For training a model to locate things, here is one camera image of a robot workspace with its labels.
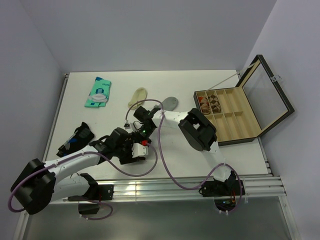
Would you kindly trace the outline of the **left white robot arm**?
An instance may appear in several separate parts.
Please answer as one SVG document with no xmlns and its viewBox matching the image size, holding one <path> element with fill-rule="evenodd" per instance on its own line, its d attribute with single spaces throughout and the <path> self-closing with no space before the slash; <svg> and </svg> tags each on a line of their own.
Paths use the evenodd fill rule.
<svg viewBox="0 0 320 240">
<path fill-rule="evenodd" d="M 90 202 L 102 200 L 104 194 L 98 182 L 88 173 L 79 171 L 110 162 L 113 157 L 118 158 L 122 165 L 144 160 L 150 143 L 146 130 L 127 132 L 118 127 L 111 135 L 105 135 L 61 158 L 46 162 L 33 159 L 12 185 L 8 208 L 11 212 L 19 212 L 12 206 L 13 198 L 21 204 L 20 211 L 27 211 L 30 215 L 63 198 Z"/>
</svg>

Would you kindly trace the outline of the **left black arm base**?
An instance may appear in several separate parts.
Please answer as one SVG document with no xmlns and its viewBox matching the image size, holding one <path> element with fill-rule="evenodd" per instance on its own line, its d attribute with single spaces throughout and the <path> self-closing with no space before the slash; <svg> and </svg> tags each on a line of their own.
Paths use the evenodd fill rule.
<svg viewBox="0 0 320 240">
<path fill-rule="evenodd" d="M 113 184 L 98 184 L 90 186 L 88 191 L 82 196 L 70 196 L 67 198 L 69 202 L 87 202 L 78 204 L 78 212 L 81 215 L 96 215 L 102 209 L 103 201 L 113 199 Z"/>
</svg>

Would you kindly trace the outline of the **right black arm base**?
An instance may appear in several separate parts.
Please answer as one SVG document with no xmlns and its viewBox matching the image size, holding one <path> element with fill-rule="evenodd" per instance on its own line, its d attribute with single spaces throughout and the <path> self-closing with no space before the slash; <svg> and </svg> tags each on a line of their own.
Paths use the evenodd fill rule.
<svg viewBox="0 0 320 240">
<path fill-rule="evenodd" d="M 235 179 L 228 179 L 224 182 L 218 180 L 208 180 L 201 188 L 198 193 L 202 197 L 223 197 L 218 200 L 214 200 L 214 204 L 218 210 L 226 212 L 233 210 L 237 205 L 237 196 L 243 196 L 245 188 L 243 181 L 240 182 Z"/>
</svg>

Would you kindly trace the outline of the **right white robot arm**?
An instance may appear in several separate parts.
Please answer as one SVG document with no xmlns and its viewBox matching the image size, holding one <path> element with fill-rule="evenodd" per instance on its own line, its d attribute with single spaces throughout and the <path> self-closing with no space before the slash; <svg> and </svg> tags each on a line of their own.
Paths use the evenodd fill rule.
<svg viewBox="0 0 320 240">
<path fill-rule="evenodd" d="M 161 145 L 162 127 L 180 129 L 186 141 L 194 150 L 208 152 L 211 159 L 216 163 L 208 174 L 208 177 L 212 176 L 217 181 L 217 191 L 222 195 L 227 195 L 233 190 L 233 182 L 239 178 L 236 171 L 226 163 L 226 158 L 220 151 L 215 126 L 200 110 L 192 108 L 190 111 L 177 112 L 162 110 L 160 107 L 146 110 L 144 107 L 139 106 L 133 113 L 133 116 L 142 123 L 140 130 L 137 132 L 143 137 L 149 137 L 157 129 L 159 154 L 170 178 L 173 178 L 173 176 L 165 162 Z"/>
</svg>

